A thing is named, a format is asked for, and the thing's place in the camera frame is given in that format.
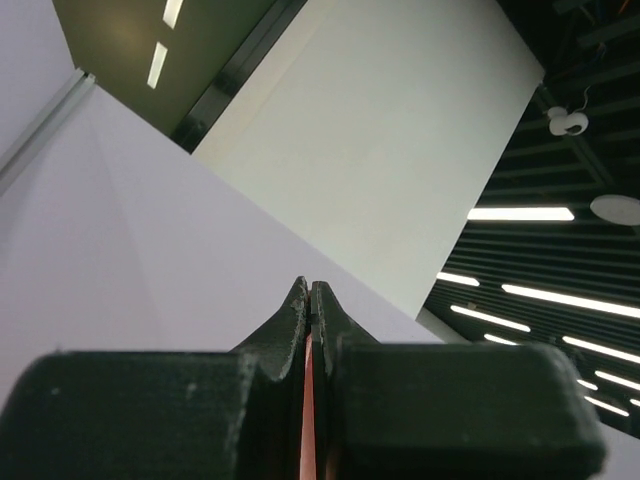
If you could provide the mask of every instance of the round ceiling speaker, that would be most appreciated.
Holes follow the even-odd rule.
[[[591,202],[591,211],[616,225],[640,225],[640,200],[624,195],[602,195]]]

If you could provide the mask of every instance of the white wall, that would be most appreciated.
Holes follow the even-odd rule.
[[[444,343],[469,343],[469,340],[465,339],[426,308],[420,309],[416,322]]]
[[[0,199],[0,404],[56,348],[227,350],[298,275],[438,341],[96,88]]]
[[[0,155],[73,70],[50,0],[0,1]]]
[[[195,156],[415,318],[541,76],[493,0],[309,0]]]
[[[637,479],[640,475],[640,440],[606,425],[602,425],[602,433],[609,457],[604,472],[592,480]]]

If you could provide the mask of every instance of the ceiling beam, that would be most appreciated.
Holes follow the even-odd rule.
[[[589,117],[597,117],[600,115],[610,115],[612,113],[624,112],[626,110],[640,109],[640,95],[631,98],[624,98],[621,100],[615,100],[613,102],[605,103],[602,105],[589,104],[585,108],[585,113]],[[531,130],[537,130],[540,128],[546,128],[549,125],[549,120],[546,117],[538,120],[530,120],[528,122],[521,122],[516,127],[516,132],[527,132]]]
[[[553,2],[553,8],[558,15],[562,15],[592,1],[593,0],[556,0]]]
[[[588,33],[578,37],[578,45],[582,48],[593,47],[599,43],[607,42],[614,38],[635,32],[640,29],[640,14],[630,15],[615,20],[607,25],[594,28]]]
[[[549,89],[544,87],[540,87],[536,90],[533,94],[533,100],[543,113],[548,111],[551,107],[560,105]],[[569,148],[571,148],[576,157],[578,157],[580,163],[582,163],[582,165],[591,174],[591,177],[596,181],[596,183],[601,187],[611,187],[615,184],[613,176],[602,164],[583,136],[565,135],[562,138]]]
[[[524,157],[527,155],[537,155],[539,153],[556,152],[558,150],[564,150],[566,148],[567,145],[563,142],[549,142],[543,143],[542,145],[534,145],[532,147],[511,148],[509,150],[505,150],[505,152],[502,154],[502,158],[516,158]]]
[[[593,73],[549,85],[555,92],[571,92],[587,88],[590,85],[610,82],[629,75],[640,73],[640,56],[624,59],[600,67]]]

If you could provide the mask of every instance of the white pillar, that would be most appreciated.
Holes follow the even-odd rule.
[[[542,73],[493,0],[309,0],[195,156],[415,318]]]

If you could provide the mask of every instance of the black ceiling slat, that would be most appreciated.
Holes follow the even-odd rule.
[[[605,241],[616,241],[616,242],[628,242],[628,243],[639,243],[637,237],[633,235],[607,235],[607,234],[593,234],[593,235],[585,235],[585,234],[576,234],[576,233],[561,233],[561,232],[518,232],[513,230],[498,230],[498,229],[473,229],[467,227],[464,234],[469,235],[491,235],[496,237],[508,237],[508,236],[522,236],[529,238],[566,238],[566,239],[593,239],[593,240],[605,240]]]
[[[622,17],[619,20],[594,28],[590,32],[578,37],[578,44],[582,48],[589,48],[599,43],[632,33],[640,29],[640,14]]]
[[[610,273],[610,272],[604,272],[604,271],[590,271],[590,270],[583,270],[583,269],[579,269],[579,268],[569,268],[569,267],[558,267],[555,265],[544,265],[544,264],[540,264],[540,263],[527,263],[527,262],[516,262],[513,260],[497,260],[497,259],[489,259],[483,256],[471,256],[471,255],[459,255],[455,252],[455,250],[451,253],[450,259],[461,259],[461,260],[470,260],[470,261],[477,261],[477,265],[482,265],[485,263],[488,263],[490,265],[511,265],[513,267],[521,267],[521,268],[526,268],[526,269],[530,269],[532,271],[546,271],[546,272],[555,272],[558,273],[560,275],[563,275],[565,273],[570,273],[570,274],[574,274],[574,275],[582,275],[582,276],[594,276],[594,277],[600,277],[600,278],[611,278],[611,279],[618,279],[618,280],[627,280],[627,281],[635,281],[637,279],[637,277],[635,277],[634,275],[626,275],[626,274],[620,274],[620,273]]]
[[[561,141],[544,143],[542,145],[534,145],[531,147],[512,148],[505,150],[502,158],[517,158],[526,155],[537,155],[539,153],[556,152],[558,150],[566,150],[568,146]]]
[[[504,256],[504,257],[531,258],[531,259],[544,260],[544,261],[557,262],[557,263],[563,263],[563,262],[577,263],[580,265],[594,265],[596,267],[614,266],[614,267],[620,267],[620,268],[627,268],[631,270],[640,270],[640,262],[638,263],[615,262],[611,260],[593,260],[591,258],[584,258],[584,257],[570,258],[566,254],[563,256],[558,256],[558,255],[545,255],[540,253],[509,252],[505,250],[496,251],[495,249],[492,250],[487,248],[469,248],[469,247],[460,247],[460,246],[456,248],[456,252],[479,253],[481,254],[481,256],[488,255],[489,257],[492,257],[495,255],[495,256]]]
[[[457,330],[463,331],[466,334],[466,337],[471,341],[485,341],[484,334],[490,333],[505,338],[506,340],[511,340],[518,343],[526,343],[531,341],[539,341],[544,343],[548,342],[548,333],[541,333],[537,330],[533,330],[530,333],[524,333],[501,327],[499,325],[494,326],[490,323],[474,321],[472,318],[455,314],[449,309],[448,305],[442,304],[439,301],[431,301],[428,304],[428,309],[439,318],[446,318],[450,324],[454,325],[457,328]],[[633,390],[627,389],[625,387],[620,387],[619,390],[615,384],[606,382],[605,380],[596,377],[594,371],[604,370],[612,374],[629,378],[630,380],[640,380],[640,368],[638,368],[640,366],[614,357],[599,355],[595,352],[592,353],[589,350],[577,349],[575,347],[572,347],[571,345],[565,344],[562,341],[556,341],[554,345],[564,351],[569,356],[569,358],[574,360],[574,364],[578,367],[582,378],[593,381],[594,383],[598,384],[598,386],[603,391],[608,393],[615,392],[618,394],[622,394],[625,396],[625,398],[634,395]]]
[[[554,312],[553,309],[546,309],[544,312],[536,308],[535,305],[527,305],[526,303],[518,304],[518,308],[514,305],[511,308],[508,300],[488,299],[489,303],[484,303],[487,297],[475,297],[468,299],[460,295],[447,295],[442,292],[436,292],[433,299],[440,299],[449,305],[458,305],[465,307],[469,301],[478,305],[478,311],[488,315],[504,318],[514,322],[524,323],[536,331],[546,331],[554,336],[569,335],[579,337],[584,340],[595,341],[595,343],[604,346],[612,346],[628,353],[638,353],[635,346],[638,344],[640,332],[637,328],[634,333],[629,333],[629,328],[625,326],[614,326],[611,322],[607,322],[607,336],[602,336],[603,321],[593,319],[585,321],[584,318],[570,317],[560,311]],[[483,322],[483,320],[473,319],[473,321]]]
[[[627,58],[600,67],[593,73],[582,75],[571,80],[553,84],[554,91],[564,93],[585,89],[591,85],[598,85],[640,73],[640,57]]]
[[[549,173],[575,172],[578,170],[582,170],[582,166],[578,164],[557,165],[552,167],[523,168],[520,170],[514,169],[495,172],[491,178],[516,178],[533,175],[546,175]]]
[[[591,325],[596,329],[603,328],[604,325],[609,326],[613,332],[626,332],[627,336],[640,336],[640,319],[634,319],[622,315],[611,313],[597,312],[595,310],[571,307],[554,302],[545,302],[521,296],[511,296],[503,291],[491,289],[476,289],[474,292],[457,290],[455,288],[447,288],[438,286],[433,290],[434,297],[457,298],[461,302],[473,302],[482,304],[491,311],[484,313],[500,316],[500,312],[509,312],[505,317],[510,320],[517,321],[518,318],[523,320],[520,312],[530,312],[534,318],[540,323],[549,323],[550,325],[566,325],[574,328],[576,325]]]
[[[598,190],[600,185],[597,183],[578,183],[574,185],[549,185],[545,187],[514,187],[500,188],[496,190],[485,190],[481,198],[499,197],[501,195],[526,195],[529,193],[556,193],[556,192],[580,192],[587,190]]]
[[[502,283],[535,285],[540,290],[559,292],[564,289],[567,292],[573,292],[577,296],[596,296],[598,292],[606,292],[607,298],[627,303],[636,301],[640,294],[640,287],[637,285],[624,285],[621,287],[619,284],[604,283],[602,281],[582,280],[573,277],[563,279],[557,275],[515,271],[513,268],[508,267],[487,267],[473,263],[448,261],[445,269],[454,270],[453,273],[455,273],[455,270],[466,271],[475,276],[482,275]]]
[[[458,240],[460,245],[465,243],[471,243],[476,245],[494,245],[499,247],[516,247],[516,248],[529,248],[538,250],[555,250],[562,252],[580,252],[590,253],[597,255],[618,255],[618,256],[633,256],[640,257],[640,248],[621,250],[615,248],[599,248],[599,247],[582,247],[576,245],[558,245],[553,243],[526,243],[526,242],[506,242],[500,240],[479,240],[474,238],[461,237]]]
[[[631,128],[620,132],[605,133],[598,135],[599,142],[624,142],[627,140],[636,140],[640,138],[640,128]]]
[[[575,220],[468,222],[444,271],[477,278],[480,286],[438,281],[425,307],[469,340],[483,341],[491,333],[519,343],[551,343],[585,378],[594,379],[594,370],[600,369],[640,381],[640,365],[562,341],[563,335],[571,335],[640,355],[640,319],[512,295],[501,288],[509,283],[640,308],[640,226],[606,222],[590,208],[600,195],[640,196],[640,30],[607,41],[606,49],[582,50],[575,41],[576,35],[593,35],[593,29],[608,36],[607,17],[618,26],[629,25],[640,5],[632,3],[625,17],[616,19],[619,5],[606,2],[595,11],[576,8],[586,0],[555,2],[566,11],[573,9],[571,18],[558,17],[550,8],[554,2],[498,2],[552,73],[527,105],[477,206],[566,206]],[[600,27],[592,29],[589,21]],[[590,119],[587,131],[551,136],[547,111],[553,106],[582,109]],[[452,304],[475,304],[478,311],[527,323],[532,331],[458,315]],[[640,438],[640,408],[630,408],[630,393],[596,383],[596,398],[631,413],[621,420],[599,409],[601,420]]]

